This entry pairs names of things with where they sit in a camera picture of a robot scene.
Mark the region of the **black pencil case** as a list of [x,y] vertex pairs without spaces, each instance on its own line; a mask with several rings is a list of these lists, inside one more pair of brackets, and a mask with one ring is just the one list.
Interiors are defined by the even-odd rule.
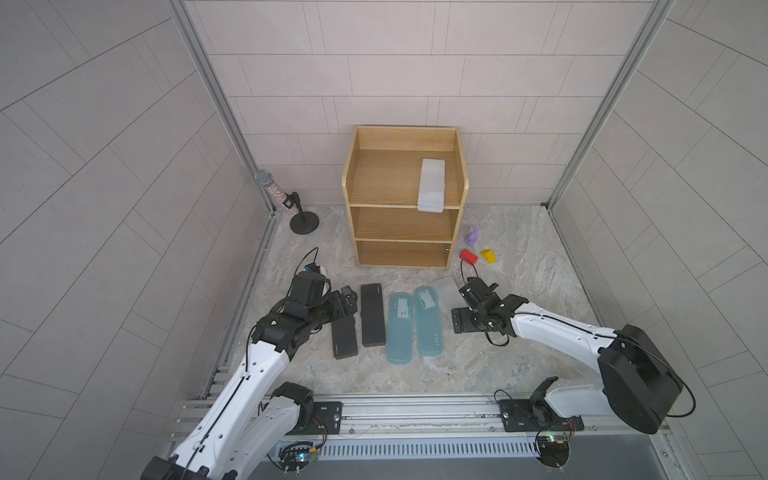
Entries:
[[342,360],[358,355],[355,318],[353,315],[331,323],[333,356]]
[[360,315],[364,347],[386,344],[382,287],[379,283],[361,286]]

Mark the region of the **teal pencil case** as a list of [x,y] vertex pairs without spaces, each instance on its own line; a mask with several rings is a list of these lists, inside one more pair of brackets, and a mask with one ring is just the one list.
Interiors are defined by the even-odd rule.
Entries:
[[444,350],[443,327],[439,300],[433,287],[422,286],[414,290],[414,316],[417,347],[424,357],[436,357]]
[[395,292],[388,303],[386,357],[393,365],[406,365],[413,356],[413,297]]

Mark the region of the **clear white pencil case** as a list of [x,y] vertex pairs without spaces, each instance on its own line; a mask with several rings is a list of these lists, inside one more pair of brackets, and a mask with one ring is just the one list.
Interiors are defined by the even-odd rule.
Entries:
[[417,209],[421,212],[442,213],[445,205],[445,161],[422,160]]
[[435,288],[440,304],[450,312],[454,308],[464,308],[467,306],[463,296],[459,292],[459,286],[451,276],[437,279],[433,287]]

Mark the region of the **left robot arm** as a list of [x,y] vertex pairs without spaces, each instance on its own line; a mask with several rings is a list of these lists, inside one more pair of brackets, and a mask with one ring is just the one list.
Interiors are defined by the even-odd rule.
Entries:
[[311,332],[357,312],[357,293],[344,286],[323,296],[284,298],[260,319],[230,381],[193,432],[167,458],[153,457],[143,479],[246,479],[292,430],[310,422],[312,392],[285,383],[259,405]]

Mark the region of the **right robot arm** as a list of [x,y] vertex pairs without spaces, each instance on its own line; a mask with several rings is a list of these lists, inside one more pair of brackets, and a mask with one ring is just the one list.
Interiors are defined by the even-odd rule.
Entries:
[[646,332],[620,330],[554,314],[526,298],[500,298],[496,285],[471,277],[459,288],[465,305],[451,311],[455,333],[501,333],[541,343],[598,373],[589,380],[546,378],[532,393],[527,411],[539,429],[587,416],[615,416],[645,434],[656,433],[687,386]]

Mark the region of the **yellow toy block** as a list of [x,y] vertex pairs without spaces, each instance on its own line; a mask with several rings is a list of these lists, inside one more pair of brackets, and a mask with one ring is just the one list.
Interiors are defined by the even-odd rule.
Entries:
[[480,256],[484,258],[489,264],[494,264],[497,261],[496,254],[491,249],[484,249],[480,252]]

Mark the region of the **purple toy figure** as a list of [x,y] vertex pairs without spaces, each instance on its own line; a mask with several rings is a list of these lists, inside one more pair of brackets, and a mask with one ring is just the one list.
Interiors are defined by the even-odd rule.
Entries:
[[464,237],[464,242],[470,246],[474,247],[479,240],[479,227],[478,226],[470,226],[467,234]]

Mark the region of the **black round stand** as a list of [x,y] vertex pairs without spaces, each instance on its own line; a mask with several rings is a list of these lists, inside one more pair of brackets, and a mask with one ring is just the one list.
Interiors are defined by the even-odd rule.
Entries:
[[290,228],[293,233],[306,235],[318,228],[320,223],[319,217],[314,212],[304,210],[297,192],[288,194],[283,201],[283,205],[286,208],[294,208],[297,211],[290,220]]

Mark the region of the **left circuit board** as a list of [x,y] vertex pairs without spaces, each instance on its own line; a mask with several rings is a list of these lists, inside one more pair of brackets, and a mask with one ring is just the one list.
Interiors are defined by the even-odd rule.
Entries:
[[309,441],[300,441],[288,444],[278,453],[279,468],[285,473],[301,472],[316,461],[319,457],[321,446]]

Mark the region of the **circuit board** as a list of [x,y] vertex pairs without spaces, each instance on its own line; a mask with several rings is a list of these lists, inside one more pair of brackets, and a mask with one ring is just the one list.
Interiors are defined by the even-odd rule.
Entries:
[[279,468],[285,473],[301,472],[316,461],[319,457],[321,446],[309,441],[300,441],[288,444],[278,453]]
[[563,469],[570,458],[570,441],[567,436],[540,433],[534,441],[537,460],[548,468]]

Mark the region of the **clear tube with beads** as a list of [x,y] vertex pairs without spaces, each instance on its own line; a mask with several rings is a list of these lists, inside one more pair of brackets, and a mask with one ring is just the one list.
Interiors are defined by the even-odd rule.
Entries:
[[276,206],[280,206],[286,210],[290,210],[292,208],[293,204],[289,198],[289,195],[276,183],[273,175],[268,170],[257,170],[254,178],[256,182],[271,197],[273,203]]

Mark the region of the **right circuit board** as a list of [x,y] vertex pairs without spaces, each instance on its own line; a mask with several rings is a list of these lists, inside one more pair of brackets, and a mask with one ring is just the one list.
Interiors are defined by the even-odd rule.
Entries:
[[537,460],[548,468],[563,469],[570,458],[570,441],[567,436],[540,433],[534,441]]

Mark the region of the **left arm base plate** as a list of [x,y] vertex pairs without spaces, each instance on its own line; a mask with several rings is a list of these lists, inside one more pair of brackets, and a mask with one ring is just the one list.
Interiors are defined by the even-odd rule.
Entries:
[[342,402],[315,401],[311,413],[301,410],[297,425],[287,435],[336,435],[340,432],[342,413]]

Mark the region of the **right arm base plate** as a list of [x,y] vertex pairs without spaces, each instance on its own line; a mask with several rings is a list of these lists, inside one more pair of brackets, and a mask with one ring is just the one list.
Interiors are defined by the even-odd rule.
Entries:
[[543,401],[502,399],[497,403],[506,432],[572,433],[584,430],[584,422],[580,416],[560,417]]

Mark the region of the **aluminium mounting rail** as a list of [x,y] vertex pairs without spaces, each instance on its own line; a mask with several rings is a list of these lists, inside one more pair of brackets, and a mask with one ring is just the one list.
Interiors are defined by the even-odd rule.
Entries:
[[[395,437],[471,437],[536,433],[529,421],[531,401],[526,395],[425,394],[314,395],[314,414],[323,419],[332,439]],[[205,400],[185,401],[171,425],[170,442],[180,443],[197,428],[213,407],[216,395]],[[576,433],[585,435],[640,434],[618,417],[578,414],[582,421]]]

